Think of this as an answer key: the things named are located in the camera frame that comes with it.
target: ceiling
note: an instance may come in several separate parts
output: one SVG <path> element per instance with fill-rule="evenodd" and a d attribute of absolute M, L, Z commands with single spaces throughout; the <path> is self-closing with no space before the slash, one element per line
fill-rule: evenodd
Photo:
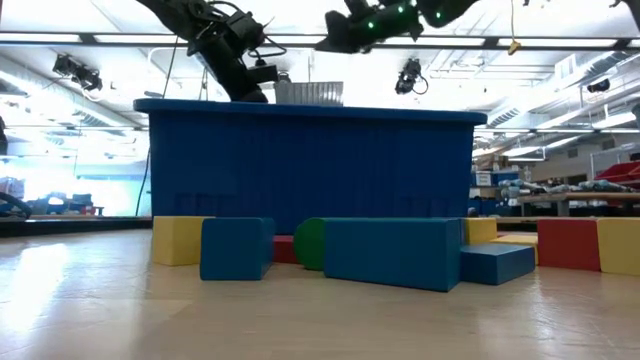
<path fill-rule="evenodd" d="M 585 5 L 584 0 L 531 0 L 530 5 L 524 7 L 522 0 L 515 0 L 512 18 L 509 1 L 482 0 L 445 28 L 437 31 L 428 29 L 425 34 L 509 37 L 513 20 L 516 37 L 636 37 L 638 29 L 626 6 L 621 4 L 616 8 L 609 8 L 611 2 L 612 0 L 593 0 Z M 50 0 L 4 0 L 2 3 L 0 31 L 169 33 L 150 11 L 134 0 L 66 0 L 62 3 Z M 262 23 L 271 21 L 267 28 L 270 34 L 324 34 L 326 29 L 323 14 L 329 10 L 343 13 L 347 10 L 342 0 L 237 0 L 234 3 L 243 10 L 252 11 L 254 17 Z M 58 89 L 60 86 L 71 90 L 78 94 L 71 104 L 72 107 L 84 108 L 89 105 L 91 109 L 103 115 L 109 114 L 106 117 L 116 119 L 116 124 L 110 125 L 127 126 L 148 124 L 144 114 L 133 111 L 132 102 L 145 97 L 145 91 L 163 93 L 172 52 L 171 47 L 0 47 L 0 56 L 18 64 L 25 72 L 49 81 L 47 84 L 42 80 L 39 83 L 41 88 Z M 89 68 L 100 70 L 100 76 L 105 83 L 104 89 L 92 92 L 87 97 L 68 79 L 59 79 L 51 69 L 60 54 L 70 55 Z M 491 114 L 509 101 L 537 96 L 531 89 L 553 77 L 556 64 L 572 54 L 573 52 L 567 51 L 520 51 L 509 56 L 505 51 L 419 50 L 407 45 L 402 49 L 374 49 L 367 55 L 290 49 L 286 55 L 274 58 L 273 62 L 279 70 L 287 71 L 294 82 L 343 82 L 346 106 L 472 110 Z M 577 53 L 575 56 L 581 59 L 598 55 L 600 54 Z M 394 92 L 398 72 L 408 58 L 420 59 L 423 66 L 423 75 L 429 82 L 429 91 L 423 96 L 398 96 Z M 245 58 L 248 64 L 252 61 L 248 57 Z M 632 87 L 634 81 L 640 79 L 640 73 L 635 71 L 636 65 L 636 60 L 633 60 L 627 65 L 616 66 L 614 70 L 609 71 L 607 74 L 612 82 L 610 91 Z M 216 86 L 213 78 L 209 80 L 213 86 L 209 86 L 208 94 L 202 91 L 202 76 L 202 64 L 195 57 L 188 57 L 184 49 L 177 49 L 167 86 L 167 98 L 228 99 L 223 89 Z M 274 100 L 273 90 L 265 92 Z M 607 93 L 586 94 L 577 86 L 552 95 L 547 103 L 528 109 L 527 115 L 554 119 L 571 111 L 584 109 L 585 104 L 605 104 L 608 101 Z M 632 104 L 635 101 L 634 96 L 628 94 L 621 99 L 613 99 L 612 96 L 611 101 L 617 102 L 612 104 L 612 109 L 614 105 L 620 107 Z M 36 107 L 33 98 L 28 106 L 17 106 L 15 97 L 4 96 L 2 100 L 5 107 L 3 111 L 6 111 L 8 104 L 15 110 L 15 116 L 9 116 L 5 120 L 8 126 L 16 127 L 14 133 L 17 135 L 27 131 L 26 128 L 18 130 L 18 126 L 69 124 L 69 118 L 73 117 L 71 114 L 76 113 L 76 117 L 84 116 L 78 115 L 73 109 L 65 110 L 64 106 L 59 104 L 48 106 L 49 110 L 38 112 L 37 115 L 19 116 L 20 109 Z M 582 124 L 584 116 L 602 117 L 603 111 L 604 106 L 594 107 L 586 114 L 579 114 L 563 125 Z M 124 124 L 118 119 L 126 119 L 128 123 Z M 501 126 L 528 128 L 532 125 L 535 127 L 542 121 L 534 121 L 531 119 L 538 118 L 525 116 L 518 119 L 510 120 Z M 65 134 L 51 134 L 48 130 L 30 131 L 35 135 L 22 136 L 23 141 L 31 141 L 26 138 L 33 139 L 34 136 L 59 135 L 60 138 L 66 139 Z M 146 155 L 145 146 L 148 145 L 148 141 L 145 143 L 142 140 L 144 136 L 140 136 L 139 133 L 90 131 L 81 136 L 86 137 L 86 142 L 67 139 L 67 145 L 69 149 L 73 146 L 90 146 L 92 139 L 102 137 L 105 141 L 129 144 L 130 154 L 135 154 L 137 159 Z M 504 140 L 497 138 L 497 135 L 495 137 L 488 145 L 478 146 L 491 146 Z M 510 144 L 500 148 L 500 151 L 520 146 L 518 144 L 526 139 L 518 135 L 510 137 L 509 140 Z M 95 144 L 106 146 L 102 142 Z"/>

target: foam block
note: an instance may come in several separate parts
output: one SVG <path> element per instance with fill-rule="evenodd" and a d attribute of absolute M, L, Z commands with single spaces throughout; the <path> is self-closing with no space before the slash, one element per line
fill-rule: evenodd
<path fill-rule="evenodd" d="M 600 271 L 597 221 L 538 220 L 538 261 L 540 266 Z"/>
<path fill-rule="evenodd" d="M 447 292 L 459 282 L 459 219 L 325 219 L 327 277 Z"/>
<path fill-rule="evenodd" d="M 325 219 L 311 218 L 300 224 L 293 236 L 296 258 L 307 270 L 324 268 Z"/>
<path fill-rule="evenodd" d="M 599 219 L 602 272 L 640 275 L 640 219 Z"/>
<path fill-rule="evenodd" d="M 273 262 L 299 264 L 293 251 L 293 236 L 276 236 L 273 238 Z"/>
<path fill-rule="evenodd" d="M 537 235 L 506 235 L 498 239 L 492 240 L 492 244 L 506 245 L 522 245 L 531 246 L 536 256 L 536 265 L 538 265 L 538 236 Z"/>
<path fill-rule="evenodd" d="M 162 265 L 195 265 L 200 262 L 202 216 L 155 216 L 152 260 Z"/>
<path fill-rule="evenodd" d="M 531 246 L 482 244 L 460 250 L 460 280 L 500 285 L 536 268 Z"/>
<path fill-rule="evenodd" d="M 467 245 L 488 243 L 498 237 L 498 224 L 495 218 L 465 219 Z"/>
<path fill-rule="evenodd" d="M 217 218 L 202 224 L 202 280 L 261 280 L 273 260 L 269 218 Z"/>

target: yellow foam block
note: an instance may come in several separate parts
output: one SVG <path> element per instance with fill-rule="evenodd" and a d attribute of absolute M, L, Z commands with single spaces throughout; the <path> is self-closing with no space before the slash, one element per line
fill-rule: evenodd
<path fill-rule="evenodd" d="M 153 262 L 162 265 L 200 263 L 202 222 L 211 217 L 155 216 L 153 219 Z"/>
<path fill-rule="evenodd" d="M 599 219 L 600 269 L 640 275 L 640 219 Z"/>
<path fill-rule="evenodd" d="M 467 245 L 487 243 L 498 237 L 495 218 L 469 218 L 465 221 Z"/>
<path fill-rule="evenodd" d="M 538 235 L 507 235 L 491 240 L 496 244 L 533 246 L 536 252 L 536 265 L 538 265 Z"/>

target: red cube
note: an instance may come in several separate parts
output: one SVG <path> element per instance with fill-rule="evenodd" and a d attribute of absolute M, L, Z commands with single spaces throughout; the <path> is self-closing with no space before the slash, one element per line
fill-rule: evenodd
<path fill-rule="evenodd" d="M 275 236 L 273 238 L 273 262 L 299 264 L 293 251 L 293 236 Z"/>
<path fill-rule="evenodd" d="M 597 220 L 538 220 L 538 266 L 600 271 Z"/>

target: floor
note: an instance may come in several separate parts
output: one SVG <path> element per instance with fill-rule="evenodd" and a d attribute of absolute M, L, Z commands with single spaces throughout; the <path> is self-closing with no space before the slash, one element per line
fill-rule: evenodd
<path fill-rule="evenodd" d="M 275 265 L 209 282 L 149 231 L 0 242 L 0 359 L 640 359 L 640 277 L 540 268 L 449 294 Z"/>

